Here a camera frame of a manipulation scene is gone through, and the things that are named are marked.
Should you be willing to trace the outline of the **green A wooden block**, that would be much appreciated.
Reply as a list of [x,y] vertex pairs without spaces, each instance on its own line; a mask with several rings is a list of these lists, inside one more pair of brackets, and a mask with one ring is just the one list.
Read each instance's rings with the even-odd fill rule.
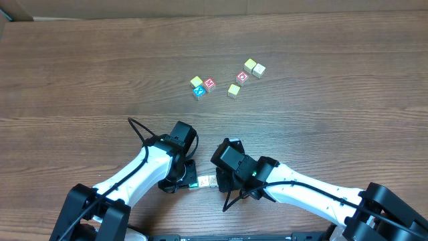
[[194,190],[194,189],[199,189],[199,184],[197,182],[189,185],[189,190]]

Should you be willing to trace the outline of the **blue T wooden block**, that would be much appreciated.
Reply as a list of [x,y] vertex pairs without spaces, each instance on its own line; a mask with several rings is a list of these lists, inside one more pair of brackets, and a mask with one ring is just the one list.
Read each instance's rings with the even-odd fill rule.
[[205,188],[210,186],[210,179],[208,175],[198,176],[197,181],[199,188]]

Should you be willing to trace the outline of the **W wooden block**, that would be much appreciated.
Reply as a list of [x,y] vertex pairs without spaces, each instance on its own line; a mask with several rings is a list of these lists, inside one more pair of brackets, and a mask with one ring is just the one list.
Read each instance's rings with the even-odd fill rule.
[[210,175],[209,176],[209,187],[217,187],[217,176],[216,175]]

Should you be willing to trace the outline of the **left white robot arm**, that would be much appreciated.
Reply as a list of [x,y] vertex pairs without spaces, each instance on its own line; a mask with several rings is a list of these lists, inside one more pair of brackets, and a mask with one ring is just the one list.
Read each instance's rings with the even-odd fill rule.
[[68,192],[51,240],[146,240],[128,227],[131,209],[154,185],[167,193],[197,184],[192,133],[147,139],[140,153],[106,181]]

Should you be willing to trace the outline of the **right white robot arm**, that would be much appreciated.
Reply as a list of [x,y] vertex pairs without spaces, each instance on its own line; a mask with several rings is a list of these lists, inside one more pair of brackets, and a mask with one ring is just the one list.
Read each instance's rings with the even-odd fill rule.
[[369,183],[366,189],[340,187],[302,175],[266,156],[245,154],[239,139],[224,139],[211,162],[227,211],[241,199],[266,198],[290,204],[328,220],[324,240],[426,240],[427,220],[387,187]]

